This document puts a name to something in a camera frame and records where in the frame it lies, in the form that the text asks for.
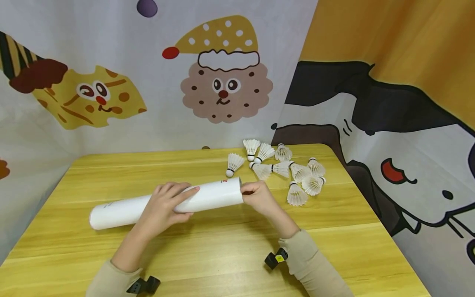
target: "yellow hat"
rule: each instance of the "yellow hat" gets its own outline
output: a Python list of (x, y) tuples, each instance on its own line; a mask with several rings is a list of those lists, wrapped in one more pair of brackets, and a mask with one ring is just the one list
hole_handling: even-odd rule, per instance
[(203, 23), (185, 34), (174, 47), (166, 48), (162, 56), (174, 59), (179, 53), (200, 54), (257, 52), (257, 37), (251, 22), (243, 16), (234, 15)]

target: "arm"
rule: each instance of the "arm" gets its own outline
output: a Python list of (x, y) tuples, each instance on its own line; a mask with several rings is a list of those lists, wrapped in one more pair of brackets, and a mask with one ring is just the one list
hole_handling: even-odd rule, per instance
[(342, 277), (319, 252), (312, 237), (300, 230), (294, 220), (275, 201), (265, 182), (244, 184), (244, 202), (266, 216), (279, 233), (279, 244), (286, 250), (289, 273), (302, 283), (311, 297), (352, 297)]
[(168, 227), (190, 219), (192, 213), (175, 213), (173, 209), (199, 190), (183, 192), (188, 183), (169, 182), (153, 192), (140, 219), (127, 234), (111, 260), (106, 261), (86, 291), (86, 297), (128, 297), (127, 289), (139, 279), (140, 260), (148, 243)]

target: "yellow sticker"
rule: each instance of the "yellow sticker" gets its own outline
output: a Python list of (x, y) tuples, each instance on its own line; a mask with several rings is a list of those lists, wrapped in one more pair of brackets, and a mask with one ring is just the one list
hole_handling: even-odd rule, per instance
[(282, 257), (282, 255), (276, 255), (275, 258), (276, 258), (277, 262), (279, 262), (279, 263), (285, 261), (284, 257)]

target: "purple dot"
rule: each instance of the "purple dot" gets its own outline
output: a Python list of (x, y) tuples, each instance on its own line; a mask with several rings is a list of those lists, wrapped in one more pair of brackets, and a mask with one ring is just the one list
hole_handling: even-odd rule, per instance
[(139, 0), (137, 11), (146, 18), (151, 18), (157, 14), (158, 7), (153, 0)]

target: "feather shuttlecock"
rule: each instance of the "feather shuttlecock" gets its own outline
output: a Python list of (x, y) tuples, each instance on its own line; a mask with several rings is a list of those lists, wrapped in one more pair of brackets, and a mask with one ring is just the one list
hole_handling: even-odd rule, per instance
[(283, 177), (289, 177), (289, 165), (290, 161), (283, 161), (270, 166), (272, 172), (275, 172)]
[(254, 162), (257, 164), (261, 164), (262, 161), (265, 159), (268, 159), (276, 153), (276, 150), (270, 146), (270, 144), (261, 144), (261, 147), (259, 148), (259, 153), (257, 154), (256, 159)]
[(234, 172), (244, 164), (244, 158), (236, 153), (230, 153), (228, 155), (228, 169), (226, 170), (226, 176), (232, 177)]
[(251, 168), (256, 173), (257, 178), (262, 181), (268, 179), (272, 172), (272, 165), (257, 164), (256, 162), (249, 163), (249, 168)]
[(302, 206), (308, 200), (308, 195), (302, 190), (301, 187), (295, 182), (290, 182), (289, 193), (287, 194), (287, 202), (292, 206)]
[(313, 177), (322, 177), (325, 175), (325, 167), (318, 163), (317, 159), (310, 158), (307, 167), (310, 168)]
[(292, 172), (292, 177), (296, 182), (302, 182), (304, 178), (312, 176), (312, 172), (307, 166), (302, 166), (291, 161), (289, 167)]
[(278, 144), (277, 149), (275, 150), (275, 159), (277, 161), (289, 161), (292, 158), (292, 151), (286, 147), (284, 144)]
[(322, 186), (325, 184), (326, 179), (324, 177), (306, 177), (302, 181), (302, 188), (305, 190), (307, 194), (310, 196), (315, 196), (320, 194), (320, 191), (322, 190)]
[(242, 143), (244, 144), (244, 147), (247, 151), (247, 160), (254, 161), (257, 148), (261, 145), (261, 142), (256, 139), (246, 139), (243, 140)]

